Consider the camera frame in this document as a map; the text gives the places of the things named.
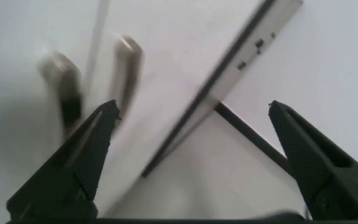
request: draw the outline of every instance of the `white background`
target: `white background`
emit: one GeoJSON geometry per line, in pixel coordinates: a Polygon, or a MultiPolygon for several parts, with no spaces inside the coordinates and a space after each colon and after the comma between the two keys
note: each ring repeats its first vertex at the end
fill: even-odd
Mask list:
{"type": "Polygon", "coordinates": [[[358,161],[358,1],[305,1],[223,101],[284,154],[267,115],[273,100],[358,161]]]}

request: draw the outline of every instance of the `textured grip surface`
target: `textured grip surface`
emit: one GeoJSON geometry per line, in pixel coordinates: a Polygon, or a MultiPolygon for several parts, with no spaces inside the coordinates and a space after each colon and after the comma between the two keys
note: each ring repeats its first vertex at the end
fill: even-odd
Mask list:
{"type": "Polygon", "coordinates": [[[292,111],[290,107],[274,101],[269,116],[303,198],[308,203],[328,180],[330,171],[318,151],[311,148],[313,141],[293,124],[289,111],[292,111]]]}
{"type": "Polygon", "coordinates": [[[102,104],[95,112],[100,113],[88,145],[74,166],[74,173],[90,200],[94,199],[104,160],[110,145],[112,131],[119,119],[115,100],[102,104]]]}

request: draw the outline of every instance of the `white surface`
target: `white surface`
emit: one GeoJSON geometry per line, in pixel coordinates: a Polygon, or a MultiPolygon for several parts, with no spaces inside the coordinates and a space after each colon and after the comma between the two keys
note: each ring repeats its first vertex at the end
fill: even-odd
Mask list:
{"type": "MultiPolygon", "coordinates": [[[[95,203],[99,216],[114,206],[151,160],[219,62],[259,0],[112,1],[93,90],[110,85],[112,46],[119,34],[143,48],[144,67],[133,107],[113,137],[95,203]]],[[[90,92],[88,109],[108,99],[90,92]]]]}
{"type": "Polygon", "coordinates": [[[304,206],[295,180],[214,112],[106,216],[237,219],[304,206]]]}
{"type": "Polygon", "coordinates": [[[52,49],[85,72],[96,1],[0,0],[0,223],[6,201],[61,143],[56,102],[37,70],[52,49]]]}
{"type": "Polygon", "coordinates": [[[224,100],[283,154],[267,116],[273,100],[358,160],[358,1],[305,1],[224,100]]]}

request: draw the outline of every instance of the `black clamp jaw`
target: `black clamp jaw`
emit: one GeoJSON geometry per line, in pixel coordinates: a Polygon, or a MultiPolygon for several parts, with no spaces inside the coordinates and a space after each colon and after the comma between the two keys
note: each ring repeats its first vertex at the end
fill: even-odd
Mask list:
{"type": "Polygon", "coordinates": [[[358,162],[292,108],[269,116],[314,220],[358,220],[358,162]]]}
{"type": "MultiPolygon", "coordinates": [[[[358,162],[289,106],[274,101],[269,116],[302,196],[318,223],[358,223],[358,162]]],[[[116,102],[101,105],[9,199],[10,223],[298,223],[299,214],[255,220],[97,219],[93,203],[116,102]]]]}
{"type": "Polygon", "coordinates": [[[8,200],[11,220],[96,218],[93,199],[119,119],[115,100],[99,106],[8,200]]]}

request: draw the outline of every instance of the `white wall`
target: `white wall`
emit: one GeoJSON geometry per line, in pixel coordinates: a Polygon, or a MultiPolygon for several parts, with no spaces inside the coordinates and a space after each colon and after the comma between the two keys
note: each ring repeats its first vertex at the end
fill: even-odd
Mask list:
{"type": "Polygon", "coordinates": [[[6,201],[61,143],[57,104],[38,71],[51,49],[85,73],[97,1],[0,0],[0,223],[6,201]]]}
{"type": "Polygon", "coordinates": [[[358,1],[308,0],[223,101],[279,152],[281,101],[358,161],[358,1]]]}
{"type": "MultiPolygon", "coordinates": [[[[92,89],[109,85],[114,71],[110,49],[117,35],[130,35],[145,57],[133,107],[104,163],[95,198],[100,216],[140,176],[259,2],[111,1],[92,89]]],[[[90,98],[96,106],[106,93],[91,92],[90,98]]]]}

